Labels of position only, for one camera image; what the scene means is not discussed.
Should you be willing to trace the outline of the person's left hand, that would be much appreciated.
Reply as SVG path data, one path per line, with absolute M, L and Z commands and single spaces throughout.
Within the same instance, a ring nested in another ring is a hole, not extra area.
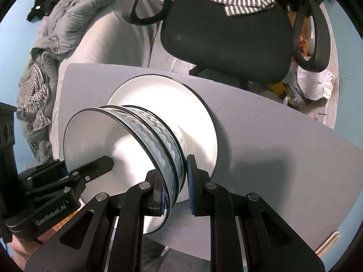
M 24 271 L 28 259 L 42 247 L 56 231 L 52 228 L 40 235 L 35 241 L 20 241 L 18 237 L 12 235 L 12 242 L 9 244 L 13 250 L 13 260 Z

